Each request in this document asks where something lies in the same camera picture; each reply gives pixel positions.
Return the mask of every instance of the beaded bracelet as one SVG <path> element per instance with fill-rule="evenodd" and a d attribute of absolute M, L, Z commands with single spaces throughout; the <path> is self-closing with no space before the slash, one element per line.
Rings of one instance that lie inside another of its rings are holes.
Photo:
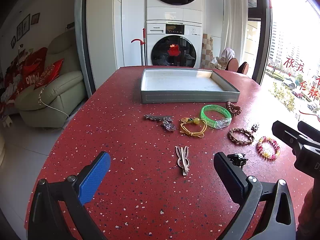
<path fill-rule="evenodd" d="M 204 127 L 202 128 L 202 130 L 200 132 L 190 132 L 187 128 L 185 128 L 185 124 L 187 123 L 194 123 L 194 124 L 199 124 L 200 122 L 203 122 L 204 123 Z M 199 118 L 195 118 L 195 119 L 192 119 L 192 118 L 182 118 L 181 119 L 181 129 L 182 131 L 180 131 L 180 133 L 184 133 L 184 134 L 187 134 L 189 136 L 194 136 L 194 137 L 199 137 L 199 138 L 203 138 L 204 137 L 204 132 L 205 130 L 207 129 L 207 122 L 205 120 L 201 120 Z"/>
<path fill-rule="evenodd" d="M 276 153 L 275 154 L 270 154 L 268 152 L 265 152 L 263 147 L 262 147 L 262 143 L 264 143 L 264 142 L 270 142 L 272 144 L 273 148 L 275 149 Z M 263 136 L 262 138 L 260 138 L 260 140 L 259 140 L 259 142 L 257 144 L 257 151 L 263 157 L 271 159 L 271 160 L 275 160 L 280 155 L 280 146 L 278 145 L 276 140 L 274 140 L 274 139 L 272 139 L 270 137 Z"/>
<path fill-rule="evenodd" d="M 218 121 L 212 120 L 204 114 L 205 111 L 209 111 L 209 110 L 219 112 L 223 114 L 226 118 Z M 217 106 L 217 105 L 207 105 L 202 107 L 200 117 L 202 120 L 205 120 L 209 126 L 216 129 L 227 127 L 232 120 L 231 114 L 229 113 L 229 111 L 223 108 L 222 106 Z"/>
<path fill-rule="evenodd" d="M 246 136 L 249 137 L 249 140 L 247 141 L 240 141 L 238 139 L 236 139 L 234 136 L 233 136 L 233 132 L 241 132 L 241 133 L 244 133 Z M 231 129 L 229 132 L 228 132 L 228 138 L 233 141 L 235 144 L 241 144 L 241 145 L 245 145 L 245 144 L 251 144 L 253 143 L 254 141 L 254 136 L 247 130 L 245 129 L 241 129 L 241 128 L 233 128 Z"/>

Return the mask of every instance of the green bangle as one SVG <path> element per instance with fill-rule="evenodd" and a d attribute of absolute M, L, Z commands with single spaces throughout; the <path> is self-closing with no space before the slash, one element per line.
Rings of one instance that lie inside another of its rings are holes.
<path fill-rule="evenodd" d="M 218 120 L 218 121 L 212 120 L 204 114 L 204 112 L 208 111 L 208 110 L 219 112 L 219 113 L 223 114 L 226 118 Z M 201 117 L 201 119 L 206 120 L 206 122 L 209 126 L 216 128 L 216 129 L 221 129 L 221 128 L 227 127 L 231 123 L 231 120 L 232 120 L 231 114 L 229 113 L 229 111 L 227 109 L 223 108 L 222 106 L 217 106 L 217 105 L 207 105 L 207 106 L 202 107 L 200 117 Z"/>

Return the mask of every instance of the tiled wall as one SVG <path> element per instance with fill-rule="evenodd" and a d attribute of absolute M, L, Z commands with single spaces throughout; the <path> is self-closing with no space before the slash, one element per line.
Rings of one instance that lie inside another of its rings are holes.
<path fill-rule="evenodd" d="M 202 39 L 201 68 L 209 68 L 209 63 L 213 60 L 212 46 L 212 36 L 204 33 Z"/>

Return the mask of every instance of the power cord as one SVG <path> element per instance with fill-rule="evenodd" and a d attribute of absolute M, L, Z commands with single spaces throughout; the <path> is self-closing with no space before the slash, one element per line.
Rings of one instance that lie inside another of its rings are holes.
<path fill-rule="evenodd" d="M 54 107 L 48 106 L 48 105 L 46 105 L 46 104 L 41 100 L 41 94 L 42 94 L 42 92 L 43 92 L 44 89 L 45 89 L 45 87 L 41 89 L 40 94 L 39 94 L 39 98 L 38 98 L 39 105 L 44 104 L 44 105 L 47 106 L 47 107 L 50 107 L 50 108 L 52 108 L 52 109 L 54 109 L 54 110 L 57 110 L 57 111 L 59 111 L 59 112 L 61 112 L 61 113 L 64 113 L 64 114 L 69 118 L 69 115 L 66 114 L 65 112 L 60 111 L 59 109 L 56 109 L 56 108 L 54 108 Z"/>

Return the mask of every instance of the stacked washer dryer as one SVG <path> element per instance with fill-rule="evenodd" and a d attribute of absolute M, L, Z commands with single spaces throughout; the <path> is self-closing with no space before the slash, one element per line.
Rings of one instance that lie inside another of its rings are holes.
<path fill-rule="evenodd" d="M 147 0 L 148 65 L 199 68 L 203 0 Z"/>

